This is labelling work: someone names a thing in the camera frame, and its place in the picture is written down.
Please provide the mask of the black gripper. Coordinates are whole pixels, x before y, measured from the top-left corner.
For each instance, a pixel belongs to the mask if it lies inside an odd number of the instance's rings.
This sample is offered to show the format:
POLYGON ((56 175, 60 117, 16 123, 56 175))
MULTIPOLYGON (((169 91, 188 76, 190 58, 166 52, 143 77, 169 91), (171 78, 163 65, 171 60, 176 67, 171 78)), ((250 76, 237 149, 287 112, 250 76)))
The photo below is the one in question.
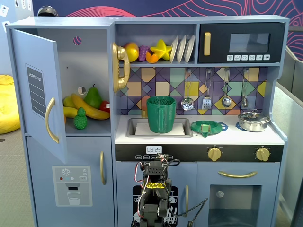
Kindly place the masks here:
POLYGON ((149 182, 165 182, 168 178, 167 162, 172 159, 172 155, 158 153, 155 160, 143 163, 143 179, 149 178, 149 182))

